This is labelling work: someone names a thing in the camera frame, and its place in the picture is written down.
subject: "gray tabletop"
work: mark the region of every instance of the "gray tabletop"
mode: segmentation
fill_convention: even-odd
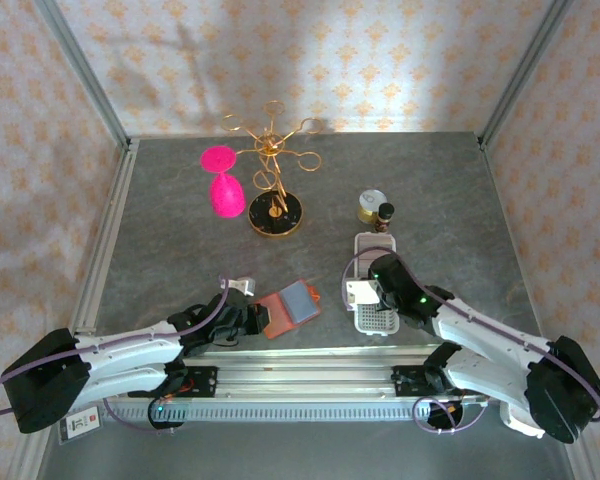
[[[511,241],[473,135],[349,134],[294,139],[324,167],[306,173],[283,163],[288,189],[305,206],[289,238],[258,236],[246,217],[211,211],[211,175],[198,158],[216,144],[246,148],[245,138],[143,140],[99,311],[101,334],[140,328],[218,292],[219,273],[253,276],[257,295],[298,278],[314,284],[323,312],[268,340],[241,339],[241,349],[431,343],[403,325],[396,335],[358,333],[340,300],[339,279],[365,226],[357,200],[379,188],[396,206],[391,231],[398,251],[427,283],[445,287],[482,312],[537,332]],[[248,199],[257,160],[232,170]],[[59,446],[56,429],[41,479],[235,478],[340,479],[573,478],[564,448],[502,424],[491,407],[471,429],[429,435],[412,423],[199,423],[156,438],[107,423],[102,432]]]
[[[340,275],[354,237],[369,231],[356,217],[358,197],[383,191],[396,207],[391,233],[397,250],[427,284],[530,333],[537,325],[524,289],[502,210],[471,133],[356,133],[293,137],[288,148],[314,150],[320,170],[281,159],[286,188],[304,205],[300,228],[265,238],[246,214],[221,219],[212,212],[213,176],[199,165],[213,145],[251,148],[245,137],[141,140],[120,233],[98,318],[98,333],[145,327],[219,291],[218,275],[252,276],[256,297],[298,279],[321,295],[322,314],[276,339],[241,338],[236,349],[287,349],[434,343],[402,325],[389,337],[366,336],[353,325],[340,297]],[[230,171],[249,202],[255,154]]]

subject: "wallpaper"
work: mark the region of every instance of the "wallpaper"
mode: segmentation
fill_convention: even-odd
[[[550,0],[59,0],[129,135],[479,131]]]
[[[572,5],[491,154],[545,333],[600,372],[600,0]]]
[[[68,325],[116,161],[33,2],[0,1],[0,374]],[[0,479],[19,435],[0,417]]]

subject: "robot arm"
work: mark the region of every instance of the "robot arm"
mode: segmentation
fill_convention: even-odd
[[[351,304],[375,303],[379,310],[394,310],[409,326],[446,341],[425,362],[427,382],[439,393],[454,388],[484,393],[504,402],[534,434],[545,431],[565,443],[574,442],[594,420],[600,379],[575,341],[529,335],[473,310],[439,287],[425,291],[393,253],[374,260],[368,278],[348,282]],[[549,356],[584,379],[598,402]]]
[[[218,313],[204,327],[184,335],[180,332],[213,314],[222,295],[208,305],[194,305],[133,332],[73,336],[65,328],[49,333],[4,372],[56,353],[76,351],[4,383],[20,431],[41,430],[74,408],[112,395],[142,391],[158,397],[176,392],[187,374],[184,357],[202,353],[218,339],[261,333],[268,325],[266,308],[247,299],[253,295],[253,283],[251,279],[230,280]]]

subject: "metal frame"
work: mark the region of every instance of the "metal frame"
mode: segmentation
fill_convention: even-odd
[[[397,397],[394,365],[422,365],[437,346],[352,347],[208,352],[188,366],[217,366],[214,398],[172,399],[156,421],[407,421],[419,396]],[[440,401],[486,406],[481,394]],[[148,399],[119,397],[111,407],[127,421],[146,421]],[[429,414],[423,402],[418,418]]]
[[[90,332],[95,330],[100,298],[104,290],[113,248],[118,237],[137,148],[137,142],[132,143],[130,149],[123,151],[120,155],[107,205],[100,221],[96,244],[89,261],[89,272],[85,275],[80,297],[73,311],[70,326],[72,331]],[[9,466],[7,479],[30,480],[38,476],[51,428],[53,427],[31,435],[20,436],[13,460]]]
[[[65,55],[87,89],[96,108],[101,113],[111,134],[123,150],[110,192],[108,206],[100,224],[100,232],[91,258],[90,270],[84,280],[82,294],[72,318],[74,330],[89,333],[95,330],[99,302],[124,210],[138,140],[130,142],[127,137],[106,93],[89,66],[55,0],[35,0],[35,3],[60,42]],[[573,3],[573,0],[555,0],[552,3],[490,116],[483,133],[478,136],[478,143],[488,167],[491,166],[487,150],[489,143],[511,112],[517,97],[530,78],[533,69],[547,48],[571,3]],[[521,271],[525,284],[528,285],[528,277],[524,269],[521,268]],[[534,302],[531,301],[531,304],[534,314],[537,314]],[[222,379],[219,375],[219,380],[225,384],[218,388],[219,398],[214,399],[214,402],[206,402],[206,406],[198,405],[193,410],[193,403],[187,404],[185,410],[182,409],[183,404],[174,405],[177,411],[181,412],[180,415],[189,415],[187,418],[201,419],[205,415],[211,415],[212,417],[215,415],[216,420],[219,421],[244,419],[244,415],[248,415],[244,412],[254,411],[254,408],[256,410],[260,409],[259,411],[265,411],[266,409],[282,411],[280,409],[283,408],[287,412],[315,412],[316,405],[324,405],[324,402],[329,402],[331,406],[337,405],[340,408],[345,408],[343,411],[348,412],[345,413],[345,416],[355,416],[358,415],[356,412],[369,411],[365,409],[373,409],[374,405],[378,405],[386,408],[385,414],[374,413],[371,417],[373,417],[373,420],[383,420],[386,419],[383,415],[399,415],[394,408],[402,408],[404,411],[405,405],[405,400],[400,400],[400,402],[396,400],[393,387],[388,383],[389,380],[386,376],[389,375],[390,370],[386,368],[387,365],[421,363],[432,348],[430,346],[418,348],[367,347],[328,349],[328,351],[303,350],[298,352],[289,350],[282,352],[248,352],[248,354],[244,352],[208,353],[203,358],[192,359],[188,362],[190,364],[197,362],[197,364],[222,365],[222,375],[224,376],[226,373],[226,376]],[[303,401],[298,401],[302,396],[301,392],[306,393],[308,385],[313,385],[311,394],[305,395],[302,398]],[[274,390],[267,393],[267,400],[264,399],[261,393],[262,388],[273,388]],[[473,397],[464,400],[468,403],[480,403],[484,401],[484,398]],[[119,398],[111,403],[114,411],[123,416],[128,416],[130,419],[139,419],[139,408],[142,408],[142,418],[144,418],[145,404],[143,403],[140,407],[138,402],[143,401],[141,399]],[[224,413],[213,413],[218,412],[218,408],[222,408],[220,411]],[[312,415],[315,415],[315,417],[311,417],[309,420],[320,420],[318,418],[321,415],[320,413]],[[21,437],[7,478],[25,480],[37,477],[49,440],[49,434],[50,428]],[[595,443],[589,431],[584,432],[576,444],[567,446],[567,454],[576,479],[600,479],[600,458],[597,455]]]
[[[509,83],[507,84],[502,97],[500,97],[495,110],[489,117],[483,132],[478,136],[478,143],[481,148],[489,145],[491,140],[495,138],[509,113],[511,113],[516,99],[533,73],[540,57],[542,57],[542,54],[549,45],[553,35],[561,25],[562,19],[572,3],[573,0],[554,0],[549,7],[549,10],[547,10],[545,17],[542,19],[542,22],[540,22],[538,31],[531,40],[527,50],[524,52],[522,60],[514,71],[511,80],[509,80]]]
[[[107,124],[118,147],[122,149],[126,148],[129,143],[129,137],[118,115],[111,106],[107,94],[102,89],[98,78],[89,66],[89,62],[82,48],[80,48],[76,37],[73,35],[71,28],[69,28],[58,4],[55,0],[35,0],[35,3],[58,40],[58,43],[60,43],[62,50],[80,78],[84,88],[93,100],[95,107],[102,115],[102,119]]]

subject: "purple cable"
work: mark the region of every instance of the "purple cable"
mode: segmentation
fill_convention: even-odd
[[[425,402],[425,401],[435,403],[440,408],[442,408],[442,410],[444,410],[444,412],[447,414],[447,417],[449,418],[449,421],[451,422],[451,425],[452,425],[450,429],[448,429],[448,430],[442,430],[441,428],[434,429],[434,428],[425,427],[422,423],[420,423],[420,420],[418,420],[418,417],[416,415],[416,409],[418,408],[418,405],[420,405],[421,402]],[[413,421],[416,422],[416,425],[418,426],[418,428],[420,428],[420,430],[424,430],[425,432],[429,432],[429,433],[435,433],[438,435],[440,435],[441,433],[450,433],[451,435],[453,435],[456,432],[461,432],[463,430],[466,430],[467,428],[473,427],[476,423],[478,423],[478,420],[480,420],[480,418],[482,417],[482,415],[484,415],[484,412],[486,410],[487,410],[487,407],[483,407],[482,410],[480,410],[480,413],[478,413],[478,416],[476,418],[471,420],[466,425],[456,428],[456,422],[453,419],[453,416],[451,415],[451,412],[446,407],[446,405],[444,405],[442,402],[439,402],[438,400],[436,400],[433,397],[420,397],[418,400],[416,400],[416,403],[414,403],[413,407],[411,408],[411,416],[413,417]]]
[[[520,338],[516,337],[515,335],[510,334],[509,332],[501,330],[500,328],[496,327],[495,325],[491,325],[479,318],[473,317],[471,314],[465,312],[461,308],[456,307],[455,305],[444,300],[442,297],[436,295],[431,290],[429,290],[426,286],[424,286],[422,284],[422,282],[420,282],[420,280],[418,280],[418,277],[416,277],[415,274],[411,271],[411,269],[409,268],[409,265],[407,265],[407,263],[404,261],[404,259],[400,255],[398,255],[396,252],[391,250],[390,248],[386,248],[386,247],[365,248],[364,250],[360,250],[358,253],[356,253],[353,256],[353,258],[351,260],[349,260],[349,263],[347,263],[347,266],[345,267],[344,271],[342,272],[342,279],[341,279],[342,301],[344,302],[347,310],[351,310],[351,307],[347,302],[347,292],[346,292],[347,272],[349,271],[349,268],[351,267],[351,265],[353,264],[353,262],[355,261],[356,258],[358,258],[363,253],[370,252],[373,250],[381,250],[383,252],[393,253],[396,256],[396,258],[398,259],[398,261],[400,262],[400,264],[402,265],[402,267],[407,271],[407,273],[409,274],[411,279],[414,281],[414,283],[418,286],[418,288],[420,288],[423,292],[425,292],[431,298],[435,299],[437,302],[440,302],[442,305],[445,305],[446,307],[450,308],[451,310],[456,312],[458,315],[466,318],[470,322],[475,322],[476,324],[486,328],[487,330],[491,330],[493,333],[496,333],[496,334],[506,338],[507,340],[511,340],[512,342],[514,342],[524,348],[527,348],[539,355],[542,355],[544,358],[546,358],[547,360],[552,362],[554,365],[556,365],[557,367],[559,367],[560,369],[565,371],[567,374],[569,374],[574,380],[576,380],[586,390],[586,392],[589,394],[589,396],[591,396],[591,398],[593,398],[593,401],[596,402],[596,406],[598,407],[598,411],[600,412],[600,396],[594,390],[594,388],[589,384],[589,382],[587,382],[582,377],[582,375],[580,375],[573,368],[571,368],[569,365],[567,365],[566,363],[564,363],[562,360],[555,357],[551,353],[545,352],[542,349],[536,347],[535,345],[527,343],[524,340],[521,340]],[[594,423],[600,422],[600,414],[596,418],[592,418],[591,421]]]
[[[174,333],[156,333],[156,334],[141,333],[141,334],[137,334],[137,335],[132,335],[130,337],[119,338],[117,340],[110,340],[110,341],[104,342],[100,345],[92,345],[90,347],[76,348],[74,350],[69,350],[67,352],[55,353],[53,355],[49,355],[48,357],[34,360],[33,362],[22,365],[16,369],[10,371],[9,373],[2,375],[0,377],[0,385],[11,380],[13,377],[20,375],[21,373],[27,372],[29,370],[40,367],[41,365],[45,365],[47,363],[55,362],[56,360],[61,360],[63,358],[72,357],[74,355],[82,355],[83,353],[91,353],[91,352],[96,352],[99,350],[104,350],[106,348],[113,347],[113,346],[120,345],[120,344],[127,343],[127,342],[131,342],[134,340],[179,338],[179,337],[188,335],[190,333],[193,333],[195,331],[198,331],[201,328],[203,328],[205,325],[207,325],[209,322],[211,322],[215,318],[215,316],[220,312],[222,307],[224,307],[224,303],[226,302],[227,296],[229,295],[229,284],[228,284],[228,282],[225,282],[225,283],[226,283],[226,287],[222,291],[222,296],[220,297],[220,301],[218,302],[218,305],[216,305],[216,308],[214,308],[213,311],[209,314],[209,316],[207,318],[205,318],[203,321],[201,321],[200,323],[198,323],[190,328],[187,328],[186,330],[183,330],[181,332],[174,332]],[[12,413],[12,412],[13,412],[12,408],[5,408],[5,409],[0,410],[0,415],[6,415],[7,413]]]

